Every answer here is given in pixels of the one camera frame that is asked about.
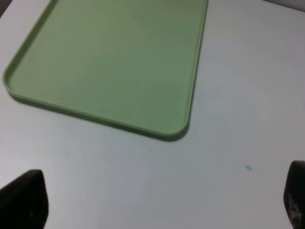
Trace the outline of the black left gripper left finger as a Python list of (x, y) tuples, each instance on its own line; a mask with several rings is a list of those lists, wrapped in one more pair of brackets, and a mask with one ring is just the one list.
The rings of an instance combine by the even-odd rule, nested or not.
[(48, 214), (48, 195), (41, 170), (29, 170), (0, 189), (2, 229), (42, 229)]

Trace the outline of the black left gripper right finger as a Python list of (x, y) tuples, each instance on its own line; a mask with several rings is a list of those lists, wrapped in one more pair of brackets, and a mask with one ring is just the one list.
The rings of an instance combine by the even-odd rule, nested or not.
[(305, 228), (305, 162), (291, 163), (283, 195), (284, 206), (294, 229)]

